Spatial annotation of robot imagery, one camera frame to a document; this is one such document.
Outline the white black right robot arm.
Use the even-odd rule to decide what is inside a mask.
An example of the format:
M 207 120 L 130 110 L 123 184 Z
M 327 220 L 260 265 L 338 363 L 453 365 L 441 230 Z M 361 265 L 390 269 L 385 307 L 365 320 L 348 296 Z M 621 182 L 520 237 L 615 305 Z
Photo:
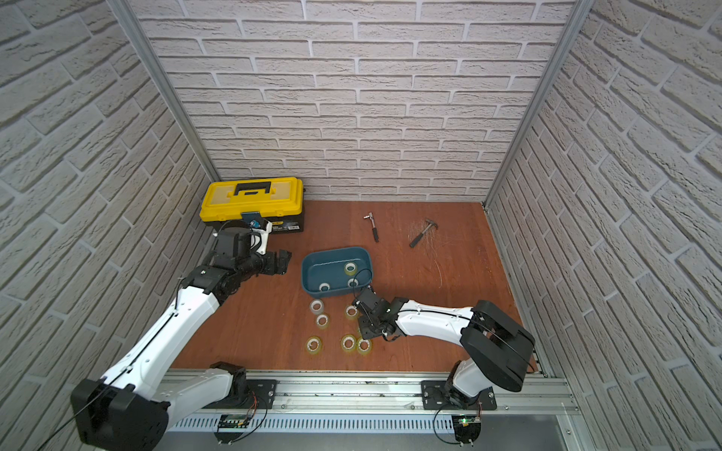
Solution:
M 406 298 L 387 301 L 371 289 L 355 296 L 359 329 L 366 340 L 387 342 L 423 336 L 463 348 L 468 358 L 451 370 L 443 402 L 468 409 L 493 387 L 519 393 L 531 368 L 535 338 L 520 323 L 489 301 L 472 307 L 441 307 Z

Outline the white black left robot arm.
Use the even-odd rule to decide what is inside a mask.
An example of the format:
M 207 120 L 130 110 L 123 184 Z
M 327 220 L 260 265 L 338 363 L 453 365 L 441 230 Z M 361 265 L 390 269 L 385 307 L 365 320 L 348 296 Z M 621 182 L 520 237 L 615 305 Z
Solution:
M 171 389 L 159 386 L 201 325 L 242 283 L 287 272 L 290 252 L 267 249 L 272 230 L 241 220 L 222 225 L 203 261 L 179 281 L 161 318 L 101 378 L 85 379 L 73 389 L 71 407 L 82 443 L 104 450 L 152 450 L 170 427 L 208 405 L 257 405 L 244 368 L 228 363 Z

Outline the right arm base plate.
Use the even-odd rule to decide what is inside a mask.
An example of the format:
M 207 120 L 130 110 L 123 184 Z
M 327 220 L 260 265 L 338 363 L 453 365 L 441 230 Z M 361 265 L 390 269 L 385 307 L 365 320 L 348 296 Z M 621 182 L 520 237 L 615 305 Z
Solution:
M 454 388 L 449 381 L 422 381 L 420 387 L 423 408 L 427 411 L 437 411 L 444 408 L 456 410 L 481 409 L 481 411 L 487 412 L 495 411 L 498 408 L 496 394 L 492 387 L 482 390 L 473 397 L 466 396 Z

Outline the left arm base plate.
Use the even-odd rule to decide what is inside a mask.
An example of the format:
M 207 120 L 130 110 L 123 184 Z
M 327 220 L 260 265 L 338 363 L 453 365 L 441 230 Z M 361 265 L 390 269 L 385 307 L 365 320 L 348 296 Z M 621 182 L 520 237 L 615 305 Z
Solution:
M 256 405 L 259 409 L 272 409 L 278 390 L 278 380 L 250 379 L 246 381 L 246 409 Z

